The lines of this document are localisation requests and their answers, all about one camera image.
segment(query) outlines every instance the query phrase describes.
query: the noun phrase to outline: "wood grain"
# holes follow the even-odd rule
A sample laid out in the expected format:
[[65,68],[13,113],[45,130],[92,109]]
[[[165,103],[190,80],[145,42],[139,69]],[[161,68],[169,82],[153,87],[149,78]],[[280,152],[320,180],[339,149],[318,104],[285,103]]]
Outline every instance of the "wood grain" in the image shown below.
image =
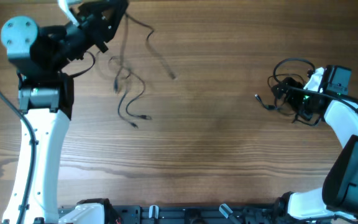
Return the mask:
[[[273,202],[321,186],[341,151],[335,134],[326,124],[291,124],[264,110],[254,94],[271,103],[266,79],[275,64],[303,57],[318,67],[352,68],[349,89],[358,98],[358,1],[140,1],[128,12],[156,28],[151,42],[178,79],[169,79],[145,48],[148,30],[130,23],[126,59],[147,83],[131,111],[153,120],[136,120],[139,129],[121,121],[121,95],[113,93],[107,67],[119,52],[119,28],[108,55],[100,56],[103,73],[92,69],[75,80],[60,205],[95,197],[124,205]],[[56,4],[0,4],[0,28],[17,15],[41,26],[67,22]],[[90,63],[85,58],[65,71]],[[307,69],[293,63],[281,72]],[[14,72],[0,43],[0,89],[17,102]],[[130,96],[141,88],[133,80]],[[20,122],[0,100],[0,218],[19,147]]]

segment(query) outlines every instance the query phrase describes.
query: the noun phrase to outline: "robotic hand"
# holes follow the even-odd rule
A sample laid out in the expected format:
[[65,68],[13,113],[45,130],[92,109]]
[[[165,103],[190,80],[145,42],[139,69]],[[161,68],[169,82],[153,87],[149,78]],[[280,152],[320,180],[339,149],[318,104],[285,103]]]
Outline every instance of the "robotic hand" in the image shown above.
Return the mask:
[[[341,142],[344,149],[323,188],[288,192],[271,205],[142,208],[113,207],[108,199],[91,199],[58,212],[60,153],[74,102],[73,77],[61,70],[70,61],[82,59],[93,45],[107,51],[105,42],[114,37],[128,7],[126,0],[105,0],[85,3],[74,13],[71,2],[58,1],[71,20],[65,26],[39,28],[31,18],[19,16],[2,28],[8,59],[17,67],[19,110],[24,114],[16,180],[3,223],[273,224],[329,223],[337,218],[358,223],[358,101],[347,95],[351,71],[336,65],[315,69],[309,61],[297,58],[286,59],[274,68],[272,77],[278,84],[272,92],[276,99],[284,99],[296,116],[309,121],[318,114]],[[307,84],[290,77],[282,81],[277,78],[277,68],[291,60],[311,65]],[[277,106],[263,106],[279,110]]]

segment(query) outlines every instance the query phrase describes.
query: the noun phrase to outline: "wooden surface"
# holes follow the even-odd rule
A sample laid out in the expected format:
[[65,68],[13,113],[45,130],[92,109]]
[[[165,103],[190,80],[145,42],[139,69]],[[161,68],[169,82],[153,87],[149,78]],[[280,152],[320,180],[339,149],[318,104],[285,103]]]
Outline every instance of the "wooden surface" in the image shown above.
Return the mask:
[[[132,2],[152,24],[154,46],[177,73],[173,81],[144,45],[148,31],[130,23],[126,57],[147,83],[131,111],[149,114],[139,129],[116,113],[121,95],[95,69],[75,80],[75,105],[60,163],[59,205],[107,197],[116,205],[273,202],[287,191],[320,187],[341,151],[327,124],[310,128],[264,110],[275,64],[303,57],[317,67],[353,69],[358,98],[358,1]],[[56,4],[0,4],[0,28],[28,15],[41,26],[65,24]],[[108,43],[117,55],[122,26]],[[90,64],[73,62],[66,72]],[[281,72],[305,75],[288,64]],[[140,90],[133,81],[130,96]],[[0,89],[17,102],[15,69],[0,43]],[[20,147],[20,122],[0,100],[0,219],[9,200]]]

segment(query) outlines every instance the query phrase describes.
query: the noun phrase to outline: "wooden table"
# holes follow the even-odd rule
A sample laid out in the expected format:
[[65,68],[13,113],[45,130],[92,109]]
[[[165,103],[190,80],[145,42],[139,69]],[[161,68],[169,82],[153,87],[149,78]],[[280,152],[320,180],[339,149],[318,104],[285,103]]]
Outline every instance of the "wooden table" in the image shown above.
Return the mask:
[[[145,47],[148,30],[129,25],[126,59],[147,83],[131,111],[148,114],[134,129],[116,110],[107,61],[75,80],[75,105],[60,163],[58,204],[110,198],[115,205],[273,202],[287,191],[320,187],[341,151],[327,124],[317,128],[263,109],[273,67],[302,57],[317,67],[353,69],[358,98],[358,1],[136,1],[128,12],[152,24],[151,42],[178,75],[171,80]],[[40,26],[67,23],[57,4],[0,4],[0,29],[28,15]],[[108,43],[117,55],[120,26]],[[68,73],[89,66],[73,62]],[[306,77],[306,65],[281,72]],[[15,68],[0,43],[0,89],[17,102]],[[132,80],[129,96],[142,85]],[[14,183],[20,122],[0,100],[0,221]]]

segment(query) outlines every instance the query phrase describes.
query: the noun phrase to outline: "robotic arm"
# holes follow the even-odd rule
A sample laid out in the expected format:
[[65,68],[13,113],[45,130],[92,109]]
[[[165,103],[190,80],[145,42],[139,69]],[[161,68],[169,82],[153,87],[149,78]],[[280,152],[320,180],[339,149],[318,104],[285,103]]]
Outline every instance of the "robotic arm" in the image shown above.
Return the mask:
[[[74,102],[73,77],[62,72],[72,60],[82,59],[93,45],[107,51],[128,2],[105,0],[82,4],[58,0],[69,20],[65,26],[39,27],[29,17],[19,16],[4,24],[1,41],[19,77],[19,110],[32,129],[22,122],[22,146],[11,199],[3,223],[306,223],[358,219],[358,101],[348,97],[348,68],[328,65],[313,69],[310,81],[288,77],[272,87],[297,116],[309,121],[314,114],[335,131],[344,148],[328,174],[323,188],[305,193],[285,193],[274,205],[229,208],[113,207],[108,199],[84,200],[70,211],[57,208],[57,177],[60,153],[71,120]],[[31,134],[36,151],[31,153]]]

